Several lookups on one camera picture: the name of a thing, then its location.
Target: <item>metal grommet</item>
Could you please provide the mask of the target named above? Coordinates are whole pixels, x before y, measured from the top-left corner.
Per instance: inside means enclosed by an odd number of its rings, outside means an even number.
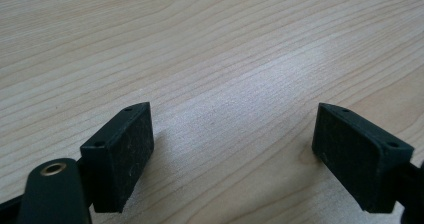
[[[66,163],[63,163],[63,162],[53,163],[44,167],[43,170],[41,170],[40,174],[42,176],[53,176],[65,170],[65,168],[66,168]]]

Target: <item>light wood surface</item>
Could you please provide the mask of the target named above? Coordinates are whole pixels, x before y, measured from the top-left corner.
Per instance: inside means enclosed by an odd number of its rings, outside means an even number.
[[[0,0],[0,202],[121,108],[156,149],[94,223],[399,223],[311,152],[319,102],[424,159],[424,0]]]

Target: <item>clamp jaw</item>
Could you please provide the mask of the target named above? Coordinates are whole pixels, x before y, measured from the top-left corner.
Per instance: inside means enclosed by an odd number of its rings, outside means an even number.
[[[88,207],[122,212],[154,149],[150,103],[116,114],[81,147],[81,159],[36,167],[25,193],[0,205],[0,223],[89,224]]]
[[[410,163],[414,148],[346,108],[319,104],[312,150],[362,210],[391,213],[402,223],[424,223],[424,164]]]

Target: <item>wood grain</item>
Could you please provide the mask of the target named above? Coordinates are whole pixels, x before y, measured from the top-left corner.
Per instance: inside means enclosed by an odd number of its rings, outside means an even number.
[[[0,0],[0,202],[121,108],[156,149],[94,223],[399,223],[311,153],[319,102],[424,159],[424,0]]]

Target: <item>hole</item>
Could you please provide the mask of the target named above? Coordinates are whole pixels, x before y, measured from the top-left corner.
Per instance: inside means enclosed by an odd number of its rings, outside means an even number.
[[[391,146],[391,147],[399,147],[399,144],[397,144],[396,142],[388,142],[387,145]]]
[[[43,168],[43,170],[41,170],[40,173],[42,176],[53,176],[65,170],[65,168],[66,168],[65,163],[54,163]]]
[[[104,146],[105,145],[105,142],[104,141],[98,141],[98,142],[95,142],[94,143],[94,146],[95,147],[102,147],[102,146]]]

